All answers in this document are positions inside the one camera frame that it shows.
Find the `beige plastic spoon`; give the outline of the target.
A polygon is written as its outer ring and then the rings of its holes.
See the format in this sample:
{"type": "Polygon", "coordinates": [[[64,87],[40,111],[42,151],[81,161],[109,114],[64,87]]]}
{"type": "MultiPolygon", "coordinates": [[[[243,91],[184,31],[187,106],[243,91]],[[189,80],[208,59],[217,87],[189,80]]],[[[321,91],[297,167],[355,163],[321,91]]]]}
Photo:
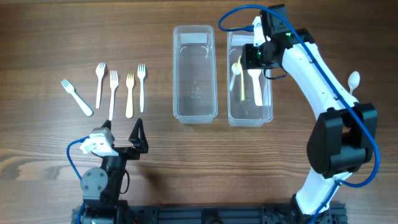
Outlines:
{"type": "Polygon", "coordinates": [[[242,65],[241,65],[241,57],[242,57],[242,55],[239,56],[237,63],[238,63],[238,70],[239,70],[240,79],[241,79],[241,86],[240,86],[241,96],[240,96],[240,100],[244,101],[246,99],[246,97],[245,97],[245,88],[244,88],[244,72],[243,72],[243,68],[242,68],[242,65]]]}

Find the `white spoon thin handle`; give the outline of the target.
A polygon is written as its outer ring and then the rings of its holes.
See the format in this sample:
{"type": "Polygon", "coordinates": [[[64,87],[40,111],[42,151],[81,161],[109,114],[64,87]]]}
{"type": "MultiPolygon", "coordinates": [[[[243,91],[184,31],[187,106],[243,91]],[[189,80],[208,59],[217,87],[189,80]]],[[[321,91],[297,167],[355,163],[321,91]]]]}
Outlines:
{"type": "Polygon", "coordinates": [[[265,76],[265,85],[264,85],[264,105],[265,106],[271,106],[271,99],[272,99],[272,95],[271,95],[271,80],[270,78],[272,77],[271,75],[271,70],[265,70],[264,71],[264,76],[265,76]]]}

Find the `white spoon ridged bowl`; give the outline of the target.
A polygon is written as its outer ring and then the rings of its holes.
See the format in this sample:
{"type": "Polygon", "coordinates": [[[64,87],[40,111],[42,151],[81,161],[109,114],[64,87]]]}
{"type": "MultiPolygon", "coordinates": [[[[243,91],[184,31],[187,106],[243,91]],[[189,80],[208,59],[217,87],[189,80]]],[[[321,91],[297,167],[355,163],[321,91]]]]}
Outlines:
{"type": "Polygon", "coordinates": [[[229,90],[230,91],[233,91],[236,77],[241,74],[240,68],[241,67],[240,67],[240,64],[238,62],[233,63],[233,65],[231,66],[231,71],[233,73],[233,76],[232,76],[230,84],[229,84],[229,90]]]}

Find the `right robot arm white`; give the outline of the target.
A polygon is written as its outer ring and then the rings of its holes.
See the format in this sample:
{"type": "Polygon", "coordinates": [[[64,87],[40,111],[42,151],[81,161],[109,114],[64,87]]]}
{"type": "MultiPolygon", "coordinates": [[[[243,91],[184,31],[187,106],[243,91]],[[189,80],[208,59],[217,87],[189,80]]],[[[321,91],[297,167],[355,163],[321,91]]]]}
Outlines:
{"type": "Polygon", "coordinates": [[[381,163],[374,139],[377,110],[346,91],[323,61],[306,29],[294,29],[283,4],[258,6],[260,15],[247,30],[241,63],[247,71],[281,68],[302,90],[316,118],[307,143],[311,166],[303,187],[292,197],[291,223],[315,223],[330,211],[341,185],[360,188],[377,175],[381,163]]]}

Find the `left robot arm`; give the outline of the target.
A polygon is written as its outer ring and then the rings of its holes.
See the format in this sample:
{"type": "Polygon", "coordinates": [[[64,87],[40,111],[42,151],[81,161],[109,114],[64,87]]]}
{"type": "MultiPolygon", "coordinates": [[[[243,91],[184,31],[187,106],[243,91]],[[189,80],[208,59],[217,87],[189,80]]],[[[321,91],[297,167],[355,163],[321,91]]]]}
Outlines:
{"type": "Polygon", "coordinates": [[[85,154],[96,154],[102,159],[99,167],[87,170],[81,177],[83,204],[78,212],[77,223],[139,223],[138,217],[130,209],[126,200],[119,196],[124,176],[129,176],[126,163],[138,160],[147,153],[149,145],[139,118],[128,141],[128,147],[116,147],[111,133],[111,121],[107,120],[100,128],[92,130],[80,149],[85,154]]]}

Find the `white spoon wide handle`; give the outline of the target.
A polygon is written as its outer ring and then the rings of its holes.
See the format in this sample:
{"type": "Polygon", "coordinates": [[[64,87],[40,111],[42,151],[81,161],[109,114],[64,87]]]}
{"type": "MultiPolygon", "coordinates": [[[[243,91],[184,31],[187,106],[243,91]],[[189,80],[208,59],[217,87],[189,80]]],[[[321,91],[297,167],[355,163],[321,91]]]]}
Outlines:
{"type": "Polygon", "coordinates": [[[259,82],[260,74],[262,73],[261,69],[249,69],[247,70],[249,76],[252,78],[253,84],[253,92],[254,92],[254,101],[256,106],[262,106],[262,93],[261,86],[259,82]]]}

